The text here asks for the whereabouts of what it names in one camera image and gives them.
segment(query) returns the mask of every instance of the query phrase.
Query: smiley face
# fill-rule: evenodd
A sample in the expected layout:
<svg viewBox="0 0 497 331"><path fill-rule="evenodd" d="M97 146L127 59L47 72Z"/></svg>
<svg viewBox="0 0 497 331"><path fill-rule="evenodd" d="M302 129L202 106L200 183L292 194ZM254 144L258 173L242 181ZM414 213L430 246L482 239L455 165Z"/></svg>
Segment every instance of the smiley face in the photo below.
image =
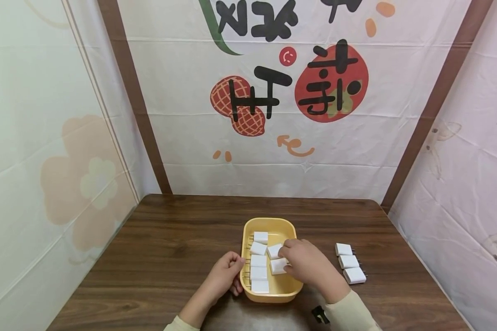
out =
<svg viewBox="0 0 497 331"><path fill-rule="evenodd" d="M292 66L295 61L296 50L291 46L284 47L280 52L280 63L283 66L289 67Z"/></svg>

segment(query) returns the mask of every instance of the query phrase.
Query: printed banner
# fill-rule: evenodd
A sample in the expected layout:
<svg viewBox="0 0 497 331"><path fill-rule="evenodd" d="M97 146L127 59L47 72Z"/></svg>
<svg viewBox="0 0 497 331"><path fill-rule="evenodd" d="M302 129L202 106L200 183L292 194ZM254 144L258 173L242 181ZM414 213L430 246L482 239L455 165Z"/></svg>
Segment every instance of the printed banner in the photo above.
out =
<svg viewBox="0 0 497 331"><path fill-rule="evenodd" d="M173 192L381 202L468 5L120 0Z"/></svg>

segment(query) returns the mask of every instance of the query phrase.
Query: orange arrow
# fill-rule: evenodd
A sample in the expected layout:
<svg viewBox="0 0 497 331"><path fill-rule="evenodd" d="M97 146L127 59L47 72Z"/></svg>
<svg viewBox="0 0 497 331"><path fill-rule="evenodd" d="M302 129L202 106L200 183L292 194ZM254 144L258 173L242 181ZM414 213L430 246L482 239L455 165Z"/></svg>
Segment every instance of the orange arrow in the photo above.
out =
<svg viewBox="0 0 497 331"><path fill-rule="evenodd" d="M313 154L313 152L315 151L314 147L311 147L311 149L309 149L305 153L298 153L297 151L294 151L293 149L298 148L302 145L301 140L300 139L291 139L288 142L287 139L289 139L289 136L287 136L287 135L278 136L278 138L277 138L278 146L279 147L281 147L282 145L287 146L287 151L292 156L306 157L306 156Z"/></svg>

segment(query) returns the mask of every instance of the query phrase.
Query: wooden table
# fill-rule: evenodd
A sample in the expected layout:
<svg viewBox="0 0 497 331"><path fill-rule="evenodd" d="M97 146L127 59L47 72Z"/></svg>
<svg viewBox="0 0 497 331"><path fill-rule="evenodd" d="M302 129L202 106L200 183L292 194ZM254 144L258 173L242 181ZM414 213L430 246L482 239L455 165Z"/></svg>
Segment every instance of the wooden table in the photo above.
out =
<svg viewBox="0 0 497 331"><path fill-rule="evenodd" d="M384 331L468 330L380 206L370 200L148 195L49 330L161 331L229 250L239 251L253 217L282 217L340 270L334 244L353 246L368 281L354 285ZM308 286L290 303L226 295L203 330L329 330Z"/></svg>

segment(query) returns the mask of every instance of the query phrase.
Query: green curved line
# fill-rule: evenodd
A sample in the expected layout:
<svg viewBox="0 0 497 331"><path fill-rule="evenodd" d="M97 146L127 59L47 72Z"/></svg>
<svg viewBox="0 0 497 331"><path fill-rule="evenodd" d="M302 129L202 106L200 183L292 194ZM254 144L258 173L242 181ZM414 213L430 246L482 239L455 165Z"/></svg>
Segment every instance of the green curved line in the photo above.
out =
<svg viewBox="0 0 497 331"><path fill-rule="evenodd" d="M199 0L199 4L201 5L204 19L206 20L206 24L208 25L208 30L210 30L210 35L212 36L212 39L214 40L214 43L217 45L217 47L223 52L230 55L242 55L228 48L223 39L223 36L219 33L219 26L217 25L214 9L212 8L210 0Z"/></svg>

